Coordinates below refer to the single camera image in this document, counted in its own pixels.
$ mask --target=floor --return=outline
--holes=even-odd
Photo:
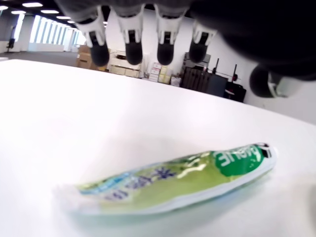
[[[72,52],[17,52],[0,53],[0,57],[23,59],[37,62],[54,63],[66,66],[76,66],[78,53]]]

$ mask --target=green label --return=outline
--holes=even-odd
[[[259,167],[264,159],[261,149],[251,145],[229,151],[212,152],[215,165],[225,176],[243,175]]]

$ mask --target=toothpaste tube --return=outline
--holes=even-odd
[[[63,185],[61,205],[83,214],[152,214],[214,198],[262,176],[276,154],[264,143],[155,163],[83,185]]]

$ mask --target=white table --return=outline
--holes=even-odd
[[[164,84],[0,62],[1,237],[304,237],[316,234],[316,127]],[[142,217],[71,216],[52,188],[205,150],[268,142],[273,172],[212,201]]]

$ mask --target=ceiling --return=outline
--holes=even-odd
[[[43,6],[42,7],[24,7],[22,5],[23,3],[29,3],[29,2],[39,2]],[[72,27],[75,27],[75,25],[67,23],[68,20],[61,20],[61,19],[56,18],[56,16],[64,16],[64,14],[59,9],[59,7],[57,6],[54,0],[0,0],[0,5],[5,5],[8,7],[16,8],[18,10],[23,10],[29,14],[39,15],[39,16],[48,18],[50,20],[57,21],[62,24],[67,24],[67,25],[71,25]],[[146,5],[145,8],[154,10],[154,6],[151,4]],[[41,10],[56,10],[56,11],[59,11],[59,14],[45,14],[45,13],[42,13]],[[103,6],[102,11],[103,11],[104,19],[105,21],[107,21],[109,17],[109,13],[110,13],[110,8],[108,6]]]

